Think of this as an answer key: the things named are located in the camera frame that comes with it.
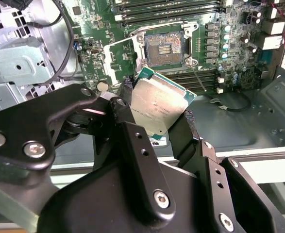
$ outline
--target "electronic component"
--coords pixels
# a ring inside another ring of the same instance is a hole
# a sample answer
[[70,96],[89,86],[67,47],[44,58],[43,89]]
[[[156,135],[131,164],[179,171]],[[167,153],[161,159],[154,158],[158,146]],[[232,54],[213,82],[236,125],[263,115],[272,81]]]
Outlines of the electronic component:
[[215,29],[215,24],[214,23],[207,23],[206,24],[206,29],[207,30],[214,30]]
[[223,35],[223,37],[222,37],[223,40],[229,40],[230,38],[231,38],[231,37],[230,37],[229,34],[225,34],[225,35]]
[[230,25],[223,26],[223,30],[224,30],[226,33],[229,33],[229,32],[231,31],[231,26],[230,26]]
[[205,54],[205,57],[213,57],[214,56],[214,53],[213,52],[207,52]]
[[149,67],[182,63],[184,32],[170,32],[145,36]]
[[221,47],[222,47],[222,49],[224,49],[224,50],[228,50],[230,46],[225,43],[225,44],[222,44]]
[[207,64],[212,64],[213,62],[214,62],[214,60],[212,58],[205,59],[205,63],[207,63]]
[[213,45],[208,45],[208,46],[206,46],[206,50],[207,50],[207,51],[213,51],[213,50],[215,50],[215,46],[213,46]]
[[217,81],[218,81],[218,83],[224,83],[225,79],[224,79],[224,78],[221,78],[221,77],[218,77],[218,78],[217,78]]
[[240,39],[240,41],[243,42],[243,43],[245,43],[245,44],[247,44],[247,43],[249,42],[249,39],[246,38],[246,37],[242,37],[242,38]]
[[257,48],[252,47],[252,46],[249,46],[249,47],[248,47],[248,50],[249,50],[251,53],[256,53],[256,52],[257,52]]
[[213,36],[215,36],[215,32],[214,31],[206,32],[206,36],[207,37],[213,37]]
[[206,39],[206,44],[207,45],[214,44],[214,43],[215,43],[214,38]]
[[252,17],[252,18],[251,18],[251,21],[252,21],[253,23],[259,24],[259,23],[261,22],[261,19],[259,19],[259,18],[257,18],[257,17]]
[[81,8],[79,6],[74,6],[72,8],[72,10],[73,10],[73,13],[74,13],[75,16],[79,16],[79,15],[82,14]]
[[139,73],[132,96],[131,109],[136,123],[143,125],[154,139],[160,139],[196,97],[147,67]]
[[259,34],[256,37],[255,45],[262,50],[274,50],[279,49],[282,44],[283,36],[282,35],[266,35]]
[[228,54],[225,53],[225,52],[222,52],[222,53],[220,54],[220,58],[226,59],[226,58],[228,58]]
[[262,13],[261,13],[261,12],[258,12],[258,11],[254,11],[254,12],[252,13],[252,15],[253,15],[254,17],[259,18],[259,17],[262,16]]
[[222,94],[224,92],[224,90],[222,88],[217,87],[216,89],[218,94]]
[[223,66],[223,65],[218,64],[218,65],[217,65],[217,70],[220,71],[220,72],[223,72],[225,69],[224,69],[224,66]]
[[264,20],[262,30],[269,35],[282,34],[285,28],[284,21]]
[[274,19],[278,16],[277,9],[274,7],[269,7],[266,12],[266,17],[268,19]]

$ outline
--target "capacitor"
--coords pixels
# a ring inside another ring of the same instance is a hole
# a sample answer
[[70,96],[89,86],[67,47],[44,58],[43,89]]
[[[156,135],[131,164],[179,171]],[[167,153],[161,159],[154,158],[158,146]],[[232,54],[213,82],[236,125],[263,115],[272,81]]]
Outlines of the capacitor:
[[233,79],[238,79],[238,78],[239,78],[239,75],[238,75],[236,72],[234,72],[234,73],[232,74],[232,77],[233,77]]
[[252,13],[252,15],[253,15],[254,17],[259,18],[259,17],[262,16],[262,13],[261,13],[261,12],[258,12],[258,11],[254,11],[254,12]]
[[223,72],[223,71],[224,71],[224,67],[223,67],[221,64],[218,64],[217,70],[218,70],[219,72]]
[[222,38],[223,40],[229,40],[231,37],[229,34],[225,34]]
[[229,47],[230,47],[230,46],[229,46],[228,44],[226,44],[226,43],[225,43],[225,44],[222,44],[222,48],[223,48],[224,50],[228,50]]
[[254,22],[254,23],[256,23],[256,24],[259,24],[259,23],[261,22],[261,19],[256,18],[256,17],[252,17],[252,18],[251,18],[251,21]]
[[247,44],[249,42],[249,39],[247,37],[242,37],[240,41]]
[[224,30],[226,33],[229,33],[229,32],[231,31],[231,26],[230,26],[230,25],[223,26],[223,30]]
[[220,57],[221,57],[222,59],[226,59],[226,58],[228,58],[228,54],[225,53],[225,52],[223,52],[223,53],[220,54]]
[[238,80],[237,80],[237,79],[232,79],[231,81],[232,81],[232,83],[233,83],[234,85],[236,85],[236,84],[237,84],[237,82],[238,82]]
[[252,52],[252,53],[256,53],[256,52],[257,52],[257,48],[252,47],[252,46],[249,46],[249,47],[248,47],[248,50],[249,50],[250,52]]

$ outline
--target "cable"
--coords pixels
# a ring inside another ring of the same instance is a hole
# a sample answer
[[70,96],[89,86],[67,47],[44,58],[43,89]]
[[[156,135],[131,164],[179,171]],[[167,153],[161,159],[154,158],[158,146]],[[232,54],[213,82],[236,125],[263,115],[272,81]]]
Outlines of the cable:
[[61,20],[61,18],[62,18],[62,15],[59,14],[57,19],[55,19],[55,21],[53,21],[52,23],[40,24],[40,23],[36,23],[36,22],[27,22],[27,25],[34,27],[34,28],[39,28],[39,29],[48,28],[48,27],[51,27],[51,26],[54,26],[55,24],[57,24]]
[[241,95],[242,98],[244,98],[247,102],[247,105],[243,108],[239,108],[239,109],[234,109],[234,108],[229,108],[225,105],[223,105],[221,103],[221,100],[218,98],[213,98],[212,96],[206,95],[208,98],[210,98],[210,103],[216,104],[218,106],[218,108],[228,111],[228,112],[234,112],[234,113],[239,113],[239,112],[243,112],[249,108],[251,108],[251,100],[248,98],[248,96],[246,96],[244,93],[241,93],[240,91],[237,91],[238,94]]
[[69,61],[69,58],[71,55],[71,51],[73,48],[73,43],[74,43],[74,32],[73,32],[73,29],[71,27],[71,24],[70,24],[68,17],[64,13],[59,2],[57,0],[52,0],[52,1],[54,2],[56,7],[58,8],[60,15],[62,16],[62,18],[64,19],[64,21],[66,23],[66,26],[67,26],[67,29],[69,32],[70,42],[69,42],[68,49],[66,51],[66,55],[64,57],[64,60],[61,63],[61,65],[59,66],[58,70],[54,73],[54,75],[49,80],[47,80],[45,83],[41,83],[40,86],[48,85],[49,83],[58,79],[58,77],[61,75],[61,73],[64,71],[64,69],[66,68],[66,66],[68,64],[68,61]]

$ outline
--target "motherboard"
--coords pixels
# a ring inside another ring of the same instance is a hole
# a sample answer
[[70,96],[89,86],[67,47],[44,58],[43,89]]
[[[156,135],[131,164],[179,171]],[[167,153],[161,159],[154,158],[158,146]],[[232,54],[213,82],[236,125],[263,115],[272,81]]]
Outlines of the motherboard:
[[[285,2],[273,6],[285,10]],[[143,67],[196,94],[256,89],[285,22],[265,0],[62,0],[86,85],[117,92]]]

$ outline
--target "white connector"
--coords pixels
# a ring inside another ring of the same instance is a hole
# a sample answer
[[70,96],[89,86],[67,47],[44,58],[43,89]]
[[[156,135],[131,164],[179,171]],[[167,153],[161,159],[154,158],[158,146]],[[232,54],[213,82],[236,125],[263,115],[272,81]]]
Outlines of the white connector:
[[222,89],[222,88],[217,87],[217,93],[218,93],[218,94],[222,94],[222,93],[223,93],[223,89]]
[[224,83],[224,81],[225,81],[224,78],[218,77],[218,83]]

